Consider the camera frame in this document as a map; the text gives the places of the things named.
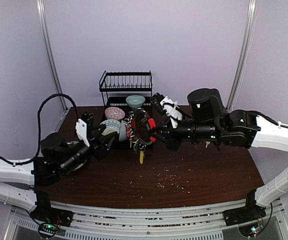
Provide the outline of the bunch of metal keys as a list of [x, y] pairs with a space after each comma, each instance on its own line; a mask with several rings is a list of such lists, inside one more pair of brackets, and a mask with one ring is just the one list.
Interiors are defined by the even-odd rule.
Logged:
[[130, 148], [132, 148], [134, 152], [138, 154], [139, 163], [142, 165], [145, 159], [146, 145], [140, 143], [140, 140], [135, 137], [135, 132], [134, 130], [132, 130], [131, 127], [131, 119], [125, 118], [124, 121], [126, 126], [126, 135], [129, 140]]

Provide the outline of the large keyring with red grip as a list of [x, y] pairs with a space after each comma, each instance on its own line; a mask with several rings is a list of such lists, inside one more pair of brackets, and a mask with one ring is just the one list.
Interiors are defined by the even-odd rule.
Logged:
[[132, 135], [136, 137], [140, 144], [146, 146], [154, 142], [150, 133], [150, 130], [153, 128], [150, 125], [150, 120], [152, 120], [151, 116], [143, 108], [136, 108], [131, 115], [130, 126]]

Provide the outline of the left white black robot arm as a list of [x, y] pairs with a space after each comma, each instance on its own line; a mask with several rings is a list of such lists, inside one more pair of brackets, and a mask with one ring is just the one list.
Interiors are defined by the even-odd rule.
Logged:
[[0, 202], [37, 213], [45, 222], [56, 218], [47, 193], [35, 187], [51, 186], [81, 169], [88, 160], [102, 160], [119, 137], [116, 131], [104, 135], [104, 125], [95, 134], [67, 142], [59, 132], [49, 134], [40, 143], [41, 156], [8, 160], [0, 156]]

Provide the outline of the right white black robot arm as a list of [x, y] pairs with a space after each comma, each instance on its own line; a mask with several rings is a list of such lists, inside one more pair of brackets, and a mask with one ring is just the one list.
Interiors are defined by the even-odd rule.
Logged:
[[[151, 104], [167, 119], [156, 125], [149, 120], [152, 141], [160, 140], [170, 151], [177, 151], [182, 142], [213, 143], [231, 147], [268, 148], [288, 152], [288, 124], [273, 120], [255, 110], [228, 112], [220, 92], [215, 88], [201, 88], [187, 96], [191, 114], [185, 113], [168, 96], [156, 93]], [[252, 191], [247, 205], [240, 210], [243, 220], [252, 220], [260, 207], [288, 192], [288, 166], [269, 183]]]

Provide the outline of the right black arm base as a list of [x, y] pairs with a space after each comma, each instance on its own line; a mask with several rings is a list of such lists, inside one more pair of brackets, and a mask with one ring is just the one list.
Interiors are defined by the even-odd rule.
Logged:
[[256, 190], [254, 189], [247, 194], [245, 206], [225, 210], [222, 213], [227, 227], [247, 223], [266, 216], [266, 208], [256, 205], [255, 192]]

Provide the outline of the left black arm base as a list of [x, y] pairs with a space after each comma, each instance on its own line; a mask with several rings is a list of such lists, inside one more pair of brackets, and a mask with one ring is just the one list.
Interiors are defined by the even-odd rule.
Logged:
[[73, 219], [73, 212], [54, 208], [51, 206], [49, 195], [46, 192], [35, 190], [36, 200], [35, 209], [30, 212], [30, 216], [42, 222], [47, 222], [53, 225], [70, 227]]

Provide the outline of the blue yellow patterned bowl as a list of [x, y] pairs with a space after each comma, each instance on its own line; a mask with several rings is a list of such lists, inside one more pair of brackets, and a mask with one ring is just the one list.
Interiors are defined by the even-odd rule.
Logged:
[[121, 122], [115, 119], [107, 119], [102, 121], [100, 126], [105, 126], [105, 129], [101, 133], [103, 136], [116, 132], [117, 135], [120, 134]]

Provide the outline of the pale blue tilted bowl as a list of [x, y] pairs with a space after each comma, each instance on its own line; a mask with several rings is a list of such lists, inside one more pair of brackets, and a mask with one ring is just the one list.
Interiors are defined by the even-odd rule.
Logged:
[[119, 130], [119, 142], [124, 142], [128, 139], [127, 136], [127, 124], [124, 120], [121, 121], [120, 130]]

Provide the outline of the pale blue plate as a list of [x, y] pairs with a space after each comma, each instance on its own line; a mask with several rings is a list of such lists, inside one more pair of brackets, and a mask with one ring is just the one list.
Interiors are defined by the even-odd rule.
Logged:
[[78, 146], [80, 142], [79, 141], [70, 141], [70, 142], [67, 142], [67, 147], [70, 148], [70, 149], [74, 149]]

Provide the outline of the pink patterned bowl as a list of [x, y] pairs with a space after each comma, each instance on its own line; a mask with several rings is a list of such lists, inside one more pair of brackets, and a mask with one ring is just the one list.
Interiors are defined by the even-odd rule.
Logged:
[[125, 117], [125, 112], [119, 107], [111, 106], [105, 109], [104, 115], [108, 120], [120, 121]]

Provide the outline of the light green ceramic bowl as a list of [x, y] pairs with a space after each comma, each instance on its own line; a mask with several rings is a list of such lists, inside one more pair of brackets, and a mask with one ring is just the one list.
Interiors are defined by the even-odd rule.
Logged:
[[137, 109], [144, 105], [145, 100], [145, 97], [142, 95], [129, 95], [126, 98], [126, 103], [130, 108]]

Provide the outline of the scattered crumbs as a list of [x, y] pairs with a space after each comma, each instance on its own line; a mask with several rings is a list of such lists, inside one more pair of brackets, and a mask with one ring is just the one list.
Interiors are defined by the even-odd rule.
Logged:
[[172, 190], [174, 193], [192, 193], [192, 187], [190, 181], [182, 178], [181, 173], [177, 173], [175, 170], [168, 167], [164, 167], [156, 174], [157, 183], [156, 187], [161, 190]]

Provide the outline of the grey slotted front rail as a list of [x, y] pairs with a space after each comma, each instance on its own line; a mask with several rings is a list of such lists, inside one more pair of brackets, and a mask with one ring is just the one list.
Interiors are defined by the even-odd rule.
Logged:
[[55, 240], [244, 240], [247, 227], [259, 224], [257, 240], [288, 240], [288, 221], [281, 201], [266, 216], [228, 226], [223, 212], [244, 206], [245, 200], [190, 207], [127, 209], [82, 206], [52, 201], [55, 208], [72, 211], [69, 227]]

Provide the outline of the right aluminium frame post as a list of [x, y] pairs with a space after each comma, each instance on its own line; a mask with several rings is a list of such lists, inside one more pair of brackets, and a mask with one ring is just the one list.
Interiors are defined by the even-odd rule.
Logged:
[[242, 82], [246, 70], [246, 60], [251, 48], [251, 42], [253, 37], [254, 31], [254, 24], [256, 20], [256, 10], [257, 10], [258, 1], [257, 0], [249, 0], [248, 1], [248, 8], [245, 20], [245, 27], [243, 33], [243, 39], [241, 43], [241, 49], [237, 61], [237, 67], [233, 79], [233, 83], [231, 86], [229, 98], [226, 104], [226, 110], [231, 112], [236, 103], [237, 99], [242, 87]]

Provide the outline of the left aluminium frame post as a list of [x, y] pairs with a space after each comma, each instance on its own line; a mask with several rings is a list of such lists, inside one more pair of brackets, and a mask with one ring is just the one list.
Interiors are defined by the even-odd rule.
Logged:
[[55, 64], [55, 59], [54, 59], [54, 55], [52, 51], [51, 40], [50, 40], [50, 35], [49, 35], [49, 30], [48, 30], [47, 16], [45, 12], [45, 3], [43, 0], [36, 0], [36, 6], [37, 6], [37, 13], [38, 13], [38, 18], [40, 22], [40, 27], [42, 31], [43, 41], [45, 45], [47, 61], [48, 61], [52, 81], [54, 83], [55, 92], [57, 94], [62, 94], [63, 91], [62, 91], [62, 87], [61, 87], [60, 80], [58, 77], [58, 72], [57, 72], [57, 68]]

